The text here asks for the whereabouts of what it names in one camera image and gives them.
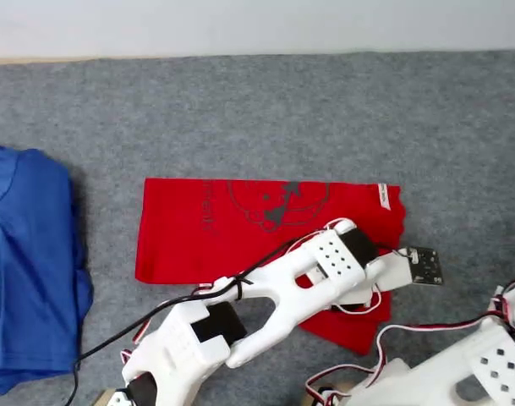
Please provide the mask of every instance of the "red t-shirt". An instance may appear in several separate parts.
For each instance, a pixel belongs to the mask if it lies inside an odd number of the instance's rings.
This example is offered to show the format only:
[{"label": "red t-shirt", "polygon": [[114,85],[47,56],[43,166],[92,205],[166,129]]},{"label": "red t-shirt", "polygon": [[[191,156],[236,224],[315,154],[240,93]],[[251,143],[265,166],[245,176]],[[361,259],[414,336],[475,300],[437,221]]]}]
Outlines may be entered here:
[{"label": "red t-shirt", "polygon": [[[211,283],[338,217],[352,219],[375,243],[397,247],[405,217],[400,188],[148,178],[135,277],[145,283]],[[368,315],[323,311],[301,327],[363,354],[377,324],[390,317],[390,296],[383,299]]]}]

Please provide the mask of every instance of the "folded shirt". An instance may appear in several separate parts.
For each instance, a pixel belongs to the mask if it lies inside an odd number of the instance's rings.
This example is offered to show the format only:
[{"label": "folded shirt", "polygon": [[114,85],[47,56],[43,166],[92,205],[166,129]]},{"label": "folded shirt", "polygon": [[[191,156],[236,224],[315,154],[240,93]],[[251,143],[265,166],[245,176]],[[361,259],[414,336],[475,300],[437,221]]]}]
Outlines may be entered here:
[{"label": "folded shirt", "polygon": [[0,394],[69,373],[91,306],[67,169],[0,146]]}]

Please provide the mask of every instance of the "gray carpet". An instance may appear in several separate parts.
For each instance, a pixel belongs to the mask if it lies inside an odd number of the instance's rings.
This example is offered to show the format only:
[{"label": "gray carpet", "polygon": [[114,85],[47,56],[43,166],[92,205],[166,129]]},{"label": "gray carpet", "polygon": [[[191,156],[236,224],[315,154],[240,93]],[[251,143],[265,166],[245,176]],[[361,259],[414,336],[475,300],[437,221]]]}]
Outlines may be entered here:
[{"label": "gray carpet", "polygon": [[[96,288],[84,348],[188,291],[134,280],[147,176],[401,184],[403,241],[436,247],[447,284],[399,291],[395,321],[469,318],[515,277],[515,52],[0,66],[0,143],[46,151],[78,184]],[[265,311],[241,309],[252,322]],[[392,332],[386,346],[414,364],[460,335]],[[121,384],[128,345],[84,362],[75,405]],[[195,404],[295,405],[307,376],[352,360],[375,357],[296,331],[245,367],[219,370]],[[24,384],[0,406],[60,405],[72,385]]]}]

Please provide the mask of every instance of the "white wall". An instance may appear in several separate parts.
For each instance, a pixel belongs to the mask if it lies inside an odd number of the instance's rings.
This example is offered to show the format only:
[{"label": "white wall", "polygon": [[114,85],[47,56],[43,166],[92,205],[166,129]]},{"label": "white wall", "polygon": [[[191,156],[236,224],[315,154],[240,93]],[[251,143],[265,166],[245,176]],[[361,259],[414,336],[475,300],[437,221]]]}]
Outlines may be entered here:
[{"label": "white wall", "polygon": [[515,48],[515,0],[0,0],[0,58]]}]

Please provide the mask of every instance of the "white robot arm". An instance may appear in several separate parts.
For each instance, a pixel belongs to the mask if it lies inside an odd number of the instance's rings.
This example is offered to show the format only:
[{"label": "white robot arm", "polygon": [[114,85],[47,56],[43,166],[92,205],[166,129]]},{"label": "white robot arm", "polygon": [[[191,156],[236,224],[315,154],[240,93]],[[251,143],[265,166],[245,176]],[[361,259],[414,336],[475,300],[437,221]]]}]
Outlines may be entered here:
[{"label": "white robot arm", "polygon": [[[233,279],[223,277],[206,291],[207,299],[176,304],[132,353],[123,368],[127,388],[116,392],[109,406],[189,406],[201,383],[222,364],[245,364],[333,304],[368,301],[376,282],[381,290],[411,283],[410,265],[405,251],[378,256],[364,233],[342,220],[253,270],[239,289],[226,290]],[[304,274],[313,283],[310,288],[295,282]],[[218,291],[224,293],[210,298]],[[271,298],[276,308],[260,330],[246,337],[229,302],[257,297]]]},{"label": "white robot arm", "polygon": [[[394,359],[352,389],[342,406],[515,406],[515,287],[502,296],[506,320],[486,317],[476,332],[410,369]],[[457,384],[475,378],[487,395],[462,399]]]}]

